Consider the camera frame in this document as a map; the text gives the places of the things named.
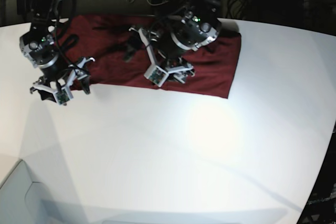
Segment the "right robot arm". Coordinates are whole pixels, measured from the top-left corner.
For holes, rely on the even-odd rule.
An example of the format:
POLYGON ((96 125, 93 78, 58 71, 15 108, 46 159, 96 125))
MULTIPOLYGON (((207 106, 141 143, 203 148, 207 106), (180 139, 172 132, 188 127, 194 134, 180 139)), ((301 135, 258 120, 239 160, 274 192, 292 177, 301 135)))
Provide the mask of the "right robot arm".
POLYGON ((71 87, 80 84, 85 94, 90 94, 90 73, 87 63, 93 57, 81 57, 76 62, 66 56, 79 40, 78 35, 66 34, 75 15, 77 0, 31 0, 33 14, 30 29, 19 39, 22 55, 34 68, 42 72, 30 87, 30 93, 38 92, 41 100, 66 105, 73 95, 71 87))

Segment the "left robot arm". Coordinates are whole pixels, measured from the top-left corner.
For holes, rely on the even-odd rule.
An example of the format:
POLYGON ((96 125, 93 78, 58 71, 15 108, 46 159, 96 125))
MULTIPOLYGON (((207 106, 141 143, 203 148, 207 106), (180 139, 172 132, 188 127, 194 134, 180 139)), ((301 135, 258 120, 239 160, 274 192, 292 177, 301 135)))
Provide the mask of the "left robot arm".
POLYGON ((195 70, 183 56, 219 37, 221 0, 150 0, 150 3, 156 8, 153 23, 129 29, 144 45, 150 60, 144 77, 157 87, 167 81, 184 84, 195 75, 195 70))

